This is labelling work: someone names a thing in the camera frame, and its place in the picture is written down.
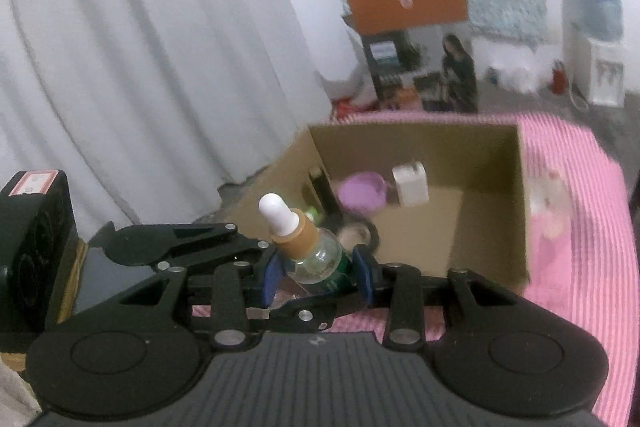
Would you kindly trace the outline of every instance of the gray floor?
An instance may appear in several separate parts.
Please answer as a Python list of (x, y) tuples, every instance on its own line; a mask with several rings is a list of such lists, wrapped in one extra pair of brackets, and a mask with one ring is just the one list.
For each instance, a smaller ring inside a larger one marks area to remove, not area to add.
[[(479, 112), (495, 114), (521, 111), (542, 111), (563, 120), (589, 127), (602, 149), (622, 166), (626, 188), (630, 192), (640, 171), (640, 96), (628, 94), (624, 108), (591, 106), (587, 112), (574, 107), (567, 95), (556, 96), (549, 90), (537, 94), (506, 91), (491, 84), (479, 84)], [(215, 223), (225, 210), (237, 201), (242, 190), (252, 183), (224, 185), (219, 188), (222, 208), (198, 220)]]

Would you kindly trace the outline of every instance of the white logo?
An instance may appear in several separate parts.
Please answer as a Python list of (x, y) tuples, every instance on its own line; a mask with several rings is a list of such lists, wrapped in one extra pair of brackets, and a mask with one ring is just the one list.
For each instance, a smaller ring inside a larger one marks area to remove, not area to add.
[(400, 1), (400, 5), (405, 10), (410, 10), (411, 8), (414, 7), (414, 0), (399, 0), (399, 1)]
[(320, 347), (322, 344), (326, 344), (326, 340), (318, 335), (309, 339), (309, 344), (312, 346)]

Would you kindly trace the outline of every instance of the open cardboard box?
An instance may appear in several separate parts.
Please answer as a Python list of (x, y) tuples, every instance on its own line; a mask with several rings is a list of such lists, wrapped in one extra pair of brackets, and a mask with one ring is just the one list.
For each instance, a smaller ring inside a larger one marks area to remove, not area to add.
[(430, 200), (389, 204), (373, 216), (380, 263), (407, 263), (443, 277), (467, 267), (521, 293), (527, 272), (527, 189), (518, 128), (493, 124), (362, 123), (311, 126), (266, 170), (226, 216), (248, 237), (268, 239), (258, 200), (276, 192), (293, 207), (318, 207), (308, 171), (332, 182), (375, 171), (392, 182), (394, 166), (418, 160)]

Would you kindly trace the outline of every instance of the curtain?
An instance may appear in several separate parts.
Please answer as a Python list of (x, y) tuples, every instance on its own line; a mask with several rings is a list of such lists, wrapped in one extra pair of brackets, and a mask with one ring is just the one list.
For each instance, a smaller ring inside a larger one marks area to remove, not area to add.
[(81, 235), (185, 223), (327, 117), (290, 0), (0, 0), (0, 178), (59, 168)]

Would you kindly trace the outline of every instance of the ribbed gray panel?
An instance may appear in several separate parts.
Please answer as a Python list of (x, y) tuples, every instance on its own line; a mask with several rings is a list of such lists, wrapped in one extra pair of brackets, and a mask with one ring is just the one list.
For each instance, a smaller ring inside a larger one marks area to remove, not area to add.
[(34, 427), (603, 427), (587, 412), (548, 421), (505, 418), (448, 391), (417, 355), (371, 333), (267, 333), (246, 353), (216, 357), (170, 407), (114, 423), (55, 413)]

